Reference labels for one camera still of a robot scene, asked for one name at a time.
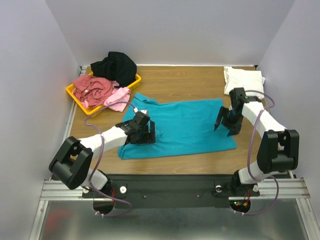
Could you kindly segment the teal t-shirt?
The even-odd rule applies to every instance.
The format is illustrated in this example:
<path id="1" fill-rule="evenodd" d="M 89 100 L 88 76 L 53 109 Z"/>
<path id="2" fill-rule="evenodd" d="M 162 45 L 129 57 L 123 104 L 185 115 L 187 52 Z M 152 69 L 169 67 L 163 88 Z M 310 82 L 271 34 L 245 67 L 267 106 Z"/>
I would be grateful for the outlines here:
<path id="1" fill-rule="evenodd" d="M 237 147 L 226 127 L 214 129 L 223 106 L 220 98 L 159 103 L 136 93 L 131 102 L 139 110 L 148 111 L 155 123 L 155 143 L 119 147 L 122 160 L 220 152 Z"/>

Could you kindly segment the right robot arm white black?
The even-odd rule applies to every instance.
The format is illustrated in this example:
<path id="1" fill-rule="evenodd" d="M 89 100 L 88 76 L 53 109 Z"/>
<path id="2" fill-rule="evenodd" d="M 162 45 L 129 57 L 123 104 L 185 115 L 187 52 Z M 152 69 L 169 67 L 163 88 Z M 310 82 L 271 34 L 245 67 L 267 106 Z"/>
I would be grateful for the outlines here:
<path id="1" fill-rule="evenodd" d="M 299 161 L 300 135 L 294 129 L 287 129 L 278 123 L 259 101 L 247 101 L 234 105 L 231 109 L 220 107 L 214 123 L 217 130 L 220 125 L 228 129 L 228 136 L 237 135 L 246 118 L 258 132 L 261 143 L 256 160 L 247 161 L 247 166 L 237 170 L 226 185 L 216 185 L 215 196 L 221 196 L 224 190 L 235 195 L 242 195 L 266 178 L 281 172 L 295 170 Z"/>

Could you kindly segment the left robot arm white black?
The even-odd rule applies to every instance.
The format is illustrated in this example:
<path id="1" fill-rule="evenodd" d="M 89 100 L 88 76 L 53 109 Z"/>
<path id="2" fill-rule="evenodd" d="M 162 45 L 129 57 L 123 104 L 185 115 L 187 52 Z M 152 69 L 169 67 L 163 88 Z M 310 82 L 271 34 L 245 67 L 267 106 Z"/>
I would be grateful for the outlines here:
<path id="1" fill-rule="evenodd" d="M 131 145 L 156 142 L 156 124 L 152 120 L 138 122 L 127 120 L 96 135 L 77 139 L 70 136 L 64 140 L 49 164 L 49 171 L 70 190 L 85 187 L 94 190 L 100 197 L 111 193 L 107 176 L 91 168 L 92 159 L 102 158 L 104 152 Z"/>

